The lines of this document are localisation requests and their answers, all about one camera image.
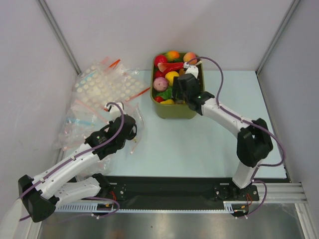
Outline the clear zip top bag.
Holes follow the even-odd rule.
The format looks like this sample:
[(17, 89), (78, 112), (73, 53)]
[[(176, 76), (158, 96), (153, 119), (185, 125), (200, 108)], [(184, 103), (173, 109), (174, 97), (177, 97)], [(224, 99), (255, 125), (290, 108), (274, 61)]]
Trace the clear zip top bag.
[(137, 134), (132, 140), (129, 141), (130, 154), (133, 154), (137, 149), (138, 145), (140, 144), (141, 139), (144, 135), (145, 121), (138, 103), (132, 105), (129, 102), (124, 102), (124, 109), (125, 112), (129, 116), (133, 117), (136, 121), (137, 129), (134, 129), (134, 132), (136, 132)]

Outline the pink toy onion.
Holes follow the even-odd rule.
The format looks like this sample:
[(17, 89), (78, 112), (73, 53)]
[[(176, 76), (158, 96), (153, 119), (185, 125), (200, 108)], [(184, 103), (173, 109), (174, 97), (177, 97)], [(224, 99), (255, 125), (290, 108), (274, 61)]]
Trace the pink toy onion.
[(164, 92), (168, 89), (169, 84), (166, 78), (157, 77), (154, 79), (153, 88), (158, 92)]

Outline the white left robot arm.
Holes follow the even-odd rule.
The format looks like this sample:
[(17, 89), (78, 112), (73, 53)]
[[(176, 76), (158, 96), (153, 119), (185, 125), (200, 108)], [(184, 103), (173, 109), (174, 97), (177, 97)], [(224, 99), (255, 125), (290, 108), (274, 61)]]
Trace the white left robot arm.
[(89, 166), (100, 162), (125, 146), (137, 135), (136, 120), (124, 114), (91, 133), (70, 156), (45, 172), (18, 180), (19, 199), (29, 218), (38, 223), (51, 216), (56, 208), (79, 199), (109, 196), (110, 187), (97, 173), (82, 182), (70, 180)]

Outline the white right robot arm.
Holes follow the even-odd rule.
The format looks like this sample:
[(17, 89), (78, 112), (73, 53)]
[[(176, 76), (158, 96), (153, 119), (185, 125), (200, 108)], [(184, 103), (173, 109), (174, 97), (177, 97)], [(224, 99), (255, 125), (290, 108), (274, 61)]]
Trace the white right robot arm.
[(236, 200), (243, 199), (248, 194), (247, 187), (252, 183), (258, 164), (273, 150), (267, 123), (261, 118), (241, 118), (230, 109), (222, 108), (213, 94), (201, 90), (199, 80), (190, 73), (173, 78), (172, 96), (184, 100), (192, 111), (212, 119), (235, 136), (239, 164), (232, 177), (230, 195)]

